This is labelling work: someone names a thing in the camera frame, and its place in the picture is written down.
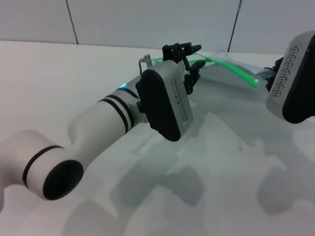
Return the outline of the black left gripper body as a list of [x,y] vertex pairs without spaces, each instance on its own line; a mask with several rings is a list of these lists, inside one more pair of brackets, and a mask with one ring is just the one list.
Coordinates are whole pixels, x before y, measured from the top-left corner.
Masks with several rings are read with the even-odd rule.
[[187,57],[177,57],[178,77],[184,78],[185,74],[190,70],[189,60]]

